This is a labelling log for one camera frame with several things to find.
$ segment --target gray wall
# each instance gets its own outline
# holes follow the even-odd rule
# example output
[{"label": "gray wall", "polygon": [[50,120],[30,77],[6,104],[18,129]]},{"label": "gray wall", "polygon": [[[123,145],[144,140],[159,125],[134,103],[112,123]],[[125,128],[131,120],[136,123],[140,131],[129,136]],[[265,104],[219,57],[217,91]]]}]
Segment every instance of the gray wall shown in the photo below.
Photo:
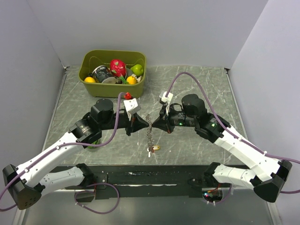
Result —
[{"label": "gray wall", "polygon": [[[238,55],[230,80],[249,139],[274,155],[300,159],[300,1],[270,0]],[[295,164],[284,190],[300,189]],[[300,224],[300,194],[281,194],[284,225]]]},{"label": "gray wall", "polygon": [[231,68],[267,0],[28,0],[63,65],[93,49]]},{"label": "gray wall", "polygon": [[[63,67],[26,0],[0,0],[0,168],[18,165],[43,146]],[[2,175],[0,189],[4,187]],[[0,206],[13,204],[5,195]],[[12,223],[15,210],[0,213]]]}]

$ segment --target olive green plastic container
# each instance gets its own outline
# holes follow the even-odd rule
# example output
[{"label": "olive green plastic container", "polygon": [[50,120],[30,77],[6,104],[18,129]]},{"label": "olive green plastic container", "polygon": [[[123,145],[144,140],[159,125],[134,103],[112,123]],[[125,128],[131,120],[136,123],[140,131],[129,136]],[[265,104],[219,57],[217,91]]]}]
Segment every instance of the olive green plastic container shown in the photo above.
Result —
[{"label": "olive green plastic container", "polygon": [[[141,64],[144,74],[141,81],[137,84],[111,84],[111,83],[88,83],[84,79],[96,67],[106,65],[110,67],[111,60],[118,59],[131,68],[135,64]],[[129,92],[133,97],[138,98],[143,93],[144,82],[146,79],[146,57],[140,52],[116,51],[116,50],[93,50],[87,53],[83,59],[79,80],[84,84],[88,93],[94,97],[117,98],[120,92]]]}]

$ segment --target metal chain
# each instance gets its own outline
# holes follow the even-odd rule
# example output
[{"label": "metal chain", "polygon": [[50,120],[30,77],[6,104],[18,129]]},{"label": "metal chain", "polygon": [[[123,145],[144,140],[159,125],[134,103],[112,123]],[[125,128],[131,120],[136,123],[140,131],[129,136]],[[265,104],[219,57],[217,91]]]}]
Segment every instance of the metal chain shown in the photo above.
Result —
[{"label": "metal chain", "polygon": [[151,117],[150,114],[146,116],[146,121],[149,123],[149,127],[147,128],[147,144],[148,144],[148,150],[154,153],[154,148],[153,148],[153,138],[152,138],[152,122],[151,122]]}]

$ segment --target gray marble surface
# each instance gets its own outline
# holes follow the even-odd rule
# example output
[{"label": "gray marble surface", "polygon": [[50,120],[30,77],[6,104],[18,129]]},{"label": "gray marble surface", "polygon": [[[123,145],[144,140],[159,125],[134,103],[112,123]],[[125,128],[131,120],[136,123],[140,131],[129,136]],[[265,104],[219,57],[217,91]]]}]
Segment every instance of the gray marble surface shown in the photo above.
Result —
[{"label": "gray marble surface", "polygon": [[[58,107],[55,112],[46,147],[56,142],[77,120],[90,111],[99,98],[88,94],[84,85],[78,81],[78,66],[67,69],[67,77]],[[171,80],[182,71],[195,75],[203,85],[215,111],[228,120],[242,134],[241,121],[223,68],[159,66],[147,68],[144,93],[140,97],[142,109],[139,114],[145,119],[149,113],[154,121],[161,104],[158,96],[167,90]],[[187,75],[182,75],[175,83],[171,93],[173,101],[181,103],[186,94],[195,93],[203,98],[196,83]],[[101,142],[106,141],[112,131],[103,131]],[[147,153],[146,129],[126,136],[125,130],[117,131],[110,144],[98,149],[85,149],[62,162],[63,165],[85,163],[88,165],[209,165],[220,162],[226,165],[242,163],[222,148],[199,137],[191,127],[176,127],[172,134],[159,129],[152,130],[154,144],[160,145],[150,158]]]}]

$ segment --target yellow lemon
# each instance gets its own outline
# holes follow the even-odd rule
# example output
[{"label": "yellow lemon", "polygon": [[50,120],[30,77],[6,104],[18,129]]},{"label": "yellow lemon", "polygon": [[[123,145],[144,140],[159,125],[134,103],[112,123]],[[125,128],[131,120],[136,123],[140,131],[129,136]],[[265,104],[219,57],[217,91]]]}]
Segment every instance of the yellow lemon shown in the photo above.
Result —
[{"label": "yellow lemon", "polygon": [[136,84],[136,83],[137,83],[136,78],[133,77],[133,76],[127,77],[126,81],[127,81],[129,84]]},{"label": "yellow lemon", "polygon": [[87,78],[84,79],[85,82],[88,82],[88,83],[96,83],[95,79],[88,76]]}]

